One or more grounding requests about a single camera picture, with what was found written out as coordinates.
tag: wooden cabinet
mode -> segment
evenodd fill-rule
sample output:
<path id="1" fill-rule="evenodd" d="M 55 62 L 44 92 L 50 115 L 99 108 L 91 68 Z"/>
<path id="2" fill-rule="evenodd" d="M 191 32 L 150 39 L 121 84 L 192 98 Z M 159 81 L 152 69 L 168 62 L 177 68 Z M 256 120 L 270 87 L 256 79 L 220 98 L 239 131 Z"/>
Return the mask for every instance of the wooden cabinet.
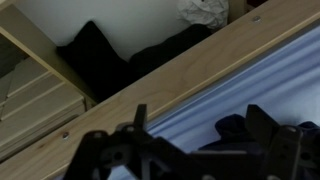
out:
<path id="1" fill-rule="evenodd" d="M 0 79 L 0 160 L 85 112 L 84 97 L 32 58 Z"/>

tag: crumpled white cloth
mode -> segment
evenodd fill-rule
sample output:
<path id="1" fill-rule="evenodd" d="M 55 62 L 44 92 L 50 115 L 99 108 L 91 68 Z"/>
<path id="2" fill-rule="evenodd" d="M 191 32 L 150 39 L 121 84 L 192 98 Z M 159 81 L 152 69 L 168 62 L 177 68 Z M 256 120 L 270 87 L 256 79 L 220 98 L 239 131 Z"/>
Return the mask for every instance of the crumpled white cloth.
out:
<path id="1" fill-rule="evenodd" d="M 228 0 L 179 0 L 177 8 L 178 18 L 191 24 L 207 25 L 210 29 L 227 25 Z"/>

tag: wooden plank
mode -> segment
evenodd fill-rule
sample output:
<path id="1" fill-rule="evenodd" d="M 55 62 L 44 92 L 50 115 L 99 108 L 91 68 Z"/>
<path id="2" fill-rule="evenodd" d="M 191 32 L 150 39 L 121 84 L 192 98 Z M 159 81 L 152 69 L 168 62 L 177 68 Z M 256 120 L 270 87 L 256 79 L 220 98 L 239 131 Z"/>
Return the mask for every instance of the wooden plank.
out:
<path id="1" fill-rule="evenodd" d="M 0 124 L 0 151 L 70 111 L 70 107 L 74 108 L 74 104 L 82 101 L 83 97 L 79 93 L 64 85 L 21 109 Z"/>
<path id="2" fill-rule="evenodd" d="M 10 83 L 12 79 L 12 72 L 0 78 L 0 106 L 3 106 L 7 99 L 7 94 L 10 88 Z"/>
<path id="3" fill-rule="evenodd" d="M 254 23 L 257 15 L 261 21 Z M 319 17 L 318 0 L 268 1 L 4 162 L 0 179 L 47 179 L 65 171 L 86 132 L 112 133 L 119 123 L 133 120 L 139 103 L 148 104 L 153 119 Z M 64 132 L 70 133 L 67 141 L 61 139 Z"/>
<path id="4" fill-rule="evenodd" d="M 95 96 L 80 77 L 55 52 L 55 44 L 13 5 L 0 11 L 0 34 L 87 99 Z"/>
<path id="5" fill-rule="evenodd" d="M 12 97 L 37 81 L 49 76 L 50 72 L 32 58 L 16 65 L 7 97 Z"/>
<path id="6" fill-rule="evenodd" d="M 40 138 L 44 137 L 45 135 L 50 134 L 52 131 L 58 129 L 59 127 L 63 126 L 64 124 L 70 122 L 71 120 L 75 119 L 76 117 L 80 116 L 85 112 L 85 106 L 83 102 L 78 101 L 74 105 L 69 106 L 65 110 L 65 114 L 61 117 L 56 119 L 50 118 L 51 120 L 47 122 L 43 127 L 39 128 L 37 131 L 33 131 L 29 135 L 25 135 L 23 139 L 14 143 L 10 147 L 3 149 L 0 151 L 0 161 L 4 160 L 13 154 L 21 151 L 26 146 L 32 144 L 33 142 L 39 140 Z"/>
<path id="7" fill-rule="evenodd" d="M 35 83 L 33 86 L 25 88 L 17 96 L 10 97 L 6 100 L 1 120 L 4 121 L 14 113 L 56 90 L 63 84 L 64 83 L 60 79 L 51 74 L 45 79 Z"/>

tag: white wall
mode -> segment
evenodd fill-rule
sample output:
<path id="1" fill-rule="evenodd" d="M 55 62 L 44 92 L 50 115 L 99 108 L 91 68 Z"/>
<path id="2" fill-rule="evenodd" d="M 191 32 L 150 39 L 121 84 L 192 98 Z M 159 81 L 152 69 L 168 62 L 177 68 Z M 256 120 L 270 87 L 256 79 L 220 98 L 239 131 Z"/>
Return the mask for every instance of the white wall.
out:
<path id="1" fill-rule="evenodd" d="M 94 20 L 118 55 L 134 53 L 182 31 L 177 0 L 20 0 L 15 6 L 56 45 L 70 42 Z"/>

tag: wooden frame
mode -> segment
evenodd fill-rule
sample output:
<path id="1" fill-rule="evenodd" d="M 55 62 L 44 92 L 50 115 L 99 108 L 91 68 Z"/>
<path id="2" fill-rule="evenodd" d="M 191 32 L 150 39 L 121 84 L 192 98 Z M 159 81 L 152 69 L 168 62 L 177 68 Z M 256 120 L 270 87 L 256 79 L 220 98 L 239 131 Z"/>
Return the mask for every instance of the wooden frame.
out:
<path id="1" fill-rule="evenodd" d="M 0 4 L 0 10 L 7 5 Z M 27 53 L 66 84 L 74 87 L 92 103 L 96 97 L 65 61 L 55 52 L 56 45 L 14 6 L 0 11 L 0 34 Z"/>
<path id="2" fill-rule="evenodd" d="M 320 1 L 270 0 L 0 165 L 0 179 L 50 179 L 66 170 L 82 136 L 112 133 L 139 103 L 166 112 L 320 18 Z M 69 132 L 69 138 L 62 135 Z"/>

